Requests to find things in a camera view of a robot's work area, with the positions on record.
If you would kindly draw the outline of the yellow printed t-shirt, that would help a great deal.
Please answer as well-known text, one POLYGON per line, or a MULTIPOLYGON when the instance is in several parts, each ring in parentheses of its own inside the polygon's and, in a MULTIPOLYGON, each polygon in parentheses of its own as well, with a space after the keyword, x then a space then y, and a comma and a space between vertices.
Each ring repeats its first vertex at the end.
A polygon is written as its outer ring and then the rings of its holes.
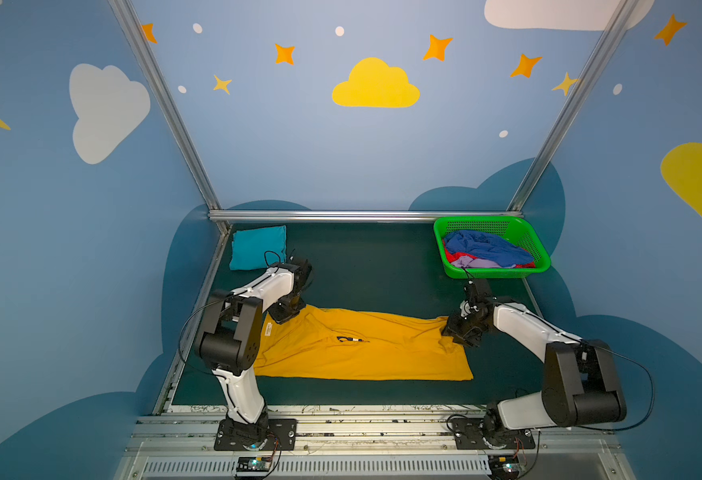
POLYGON ((267 318, 254 371, 262 377, 350 381, 470 381, 464 347, 447 319, 305 307, 283 324, 267 318))

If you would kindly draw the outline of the green plastic laundry basket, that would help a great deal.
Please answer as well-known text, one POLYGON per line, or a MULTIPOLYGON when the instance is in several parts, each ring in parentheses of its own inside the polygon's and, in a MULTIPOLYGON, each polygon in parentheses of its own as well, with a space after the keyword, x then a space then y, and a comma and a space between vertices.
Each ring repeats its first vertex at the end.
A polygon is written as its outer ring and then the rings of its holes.
POLYGON ((458 216, 437 219, 433 231, 445 273, 454 279, 469 278, 525 278, 533 273, 542 273, 550 267, 550 258, 532 226, 515 217, 503 216, 458 216), (533 268, 521 269, 458 269, 446 259, 442 240, 451 232, 475 230, 497 235, 511 244, 528 251, 535 260, 533 268))

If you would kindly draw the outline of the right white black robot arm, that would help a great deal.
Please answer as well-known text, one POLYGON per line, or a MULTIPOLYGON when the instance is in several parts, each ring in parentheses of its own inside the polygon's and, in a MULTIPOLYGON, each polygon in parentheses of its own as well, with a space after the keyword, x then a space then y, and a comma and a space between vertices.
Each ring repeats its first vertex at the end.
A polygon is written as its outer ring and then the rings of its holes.
POLYGON ((650 370, 613 351, 605 342, 586 340, 567 332, 525 305, 493 293, 484 279, 469 279, 465 299, 448 317, 444 336, 468 347, 480 344, 484 334, 501 332, 525 347, 543 364, 541 390, 490 404, 481 431, 498 443, 532 429, 578 427, 605 432, 605 423, 625 420, 628 404, 615 364, 616 359, 639 367, 647 376, 650 397, 640 420, 611 432, 635 429, 655 410, 657 388, 650 370))

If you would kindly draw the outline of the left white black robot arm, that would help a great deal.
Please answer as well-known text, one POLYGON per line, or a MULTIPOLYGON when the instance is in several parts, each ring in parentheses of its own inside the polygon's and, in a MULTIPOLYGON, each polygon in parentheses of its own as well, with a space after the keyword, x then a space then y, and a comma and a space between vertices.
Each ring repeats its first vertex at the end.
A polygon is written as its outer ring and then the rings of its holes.
POLYGON ((265 272, 231 291, 213 293, 192 317, 200 316, 191 352, 205 365, 203 374, 216 378, 227 402, 214 449, 259 451, 268 446, 284 449, 271 427, 266 400, 258 385, 254 364, 261 346, 265 320, 278 324, 295 318, 306 307, 302 299, 313 267, 294 255, 267 265, 265 272))

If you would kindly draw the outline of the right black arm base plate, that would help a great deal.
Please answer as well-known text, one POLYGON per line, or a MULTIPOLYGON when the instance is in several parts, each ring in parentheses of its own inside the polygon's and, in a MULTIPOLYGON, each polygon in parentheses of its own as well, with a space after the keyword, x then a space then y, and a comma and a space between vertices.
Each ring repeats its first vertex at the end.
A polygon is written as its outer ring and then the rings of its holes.
POLYGON ((534 449, 535 439, 530 430, 509 430, 484 419, 451 416, 446 420, 459 450, 534 449))

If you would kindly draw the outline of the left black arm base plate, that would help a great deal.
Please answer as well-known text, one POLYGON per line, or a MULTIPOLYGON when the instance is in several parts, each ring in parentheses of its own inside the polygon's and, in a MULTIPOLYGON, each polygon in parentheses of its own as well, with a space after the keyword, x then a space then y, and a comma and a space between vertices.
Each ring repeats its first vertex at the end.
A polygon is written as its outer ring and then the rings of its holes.
POLYGON ((295 448, 297 421, 270 419, 266 424, 244 424, 225 418, 218 425, 215 451, 292 451, 295 448))

